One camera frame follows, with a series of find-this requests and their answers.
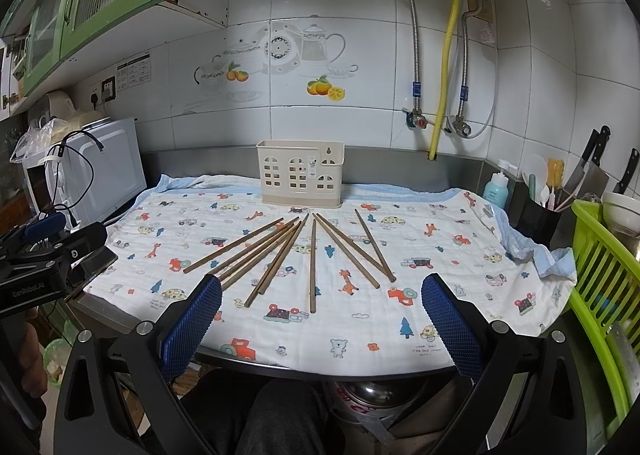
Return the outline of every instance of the green dish rack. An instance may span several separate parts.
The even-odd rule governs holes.
[[[620,372],[606,342],[609,326],[618,322],[633,348],[640,352],[640,263],[603,225],[602,205],[576,200],[574,258],[578,274],[569,298],[598,356],[613,398],[617,420],[608,436],[628,414],[629,402]]]

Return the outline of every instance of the power outlet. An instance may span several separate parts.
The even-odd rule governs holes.
[[[102,101],[112,101],[116,98],[116,76],[111,76],[110,78],[104,80],[102,82],[101,90],[102,93]]]

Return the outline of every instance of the yellow gas hose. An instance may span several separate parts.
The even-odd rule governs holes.
[[[442,64],[440,65],[440,102],[438,104],[436,121],[433,126],[433,135],[431,135],[429,160],[434,160],[436,158],[436,152],[438,151],[438,142],[440,140],[440,132],[442,131],[442,122],[444,120],[445,111],[447,109],[447,90],[449,87],[449,51],[451,50],[453,31],[455,30],[456,23],[458,22],[459,12],[460,0],[451,0],[449,23],[447,24],[447,32],[444,36],[444,45],[442,46]]]

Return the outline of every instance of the white bowl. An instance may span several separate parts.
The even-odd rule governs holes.
[[[602,213],[609,230],[640,235],[640,200],[607,192],[602,196]]]

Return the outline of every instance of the black utensil holder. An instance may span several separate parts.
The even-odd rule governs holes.
[[[561,212],[555,212],[536,204],[529,197],[524,202],[516,231],[521,232],[537,244],[549,247],[551,238],[556,232]]]

